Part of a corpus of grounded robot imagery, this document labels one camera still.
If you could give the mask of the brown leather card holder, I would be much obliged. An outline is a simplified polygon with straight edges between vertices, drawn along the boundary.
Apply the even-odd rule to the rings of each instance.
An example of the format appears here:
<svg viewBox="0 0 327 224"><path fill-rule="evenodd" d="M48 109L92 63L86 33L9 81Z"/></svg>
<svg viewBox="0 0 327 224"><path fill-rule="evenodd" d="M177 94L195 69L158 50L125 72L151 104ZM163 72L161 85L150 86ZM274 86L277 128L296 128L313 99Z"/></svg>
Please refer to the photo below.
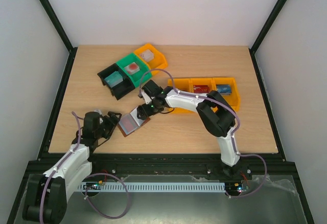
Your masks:
<svg viewBox="0 0 327 224"><path fill-rule="evenodd" d="M135 108L130 113L124 114L121 117L118 123L118 128L120 129L123 136L127 137L149 121L149 117L145 120L139 119L137 117L137 108Z"/></svg>

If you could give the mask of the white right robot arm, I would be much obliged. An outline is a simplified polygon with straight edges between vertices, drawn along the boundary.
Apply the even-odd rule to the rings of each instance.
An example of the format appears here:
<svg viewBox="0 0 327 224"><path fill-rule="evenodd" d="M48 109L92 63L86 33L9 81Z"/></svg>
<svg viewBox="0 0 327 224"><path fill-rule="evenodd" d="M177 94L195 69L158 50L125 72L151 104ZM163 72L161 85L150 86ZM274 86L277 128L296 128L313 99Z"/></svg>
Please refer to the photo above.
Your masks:
<svg viewBox="0 0 327 224"><path fill-rule="evenodd" d="M240 121L217 91L195 94L181 91L175 86L162 88L150 80L139 88L138 96L145 101L136 109L137 118L141 120L161 113L165 108L182 108L197 113L206 130L217 138L221 162L224 164L222 173L229 179L240 174L240 156L235 142L235 132Z"/></svg>

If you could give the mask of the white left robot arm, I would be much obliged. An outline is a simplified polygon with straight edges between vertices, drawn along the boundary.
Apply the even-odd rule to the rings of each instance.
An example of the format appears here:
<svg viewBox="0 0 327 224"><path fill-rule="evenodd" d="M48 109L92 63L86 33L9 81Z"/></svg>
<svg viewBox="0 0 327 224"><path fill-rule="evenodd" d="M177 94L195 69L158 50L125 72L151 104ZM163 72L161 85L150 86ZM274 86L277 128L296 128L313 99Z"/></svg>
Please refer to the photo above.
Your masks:
<svg viewBox="0 0 327 224"><path fill-rule="evenodd" d="M35 223L63 220L70 197L92 172L89 158L99 140L110 139L121 117L121 113L110 111L103 115L99 110L87 112L84 118L75 116L78 129L68 151L50 169L29 178L23 220Z"/></svg>

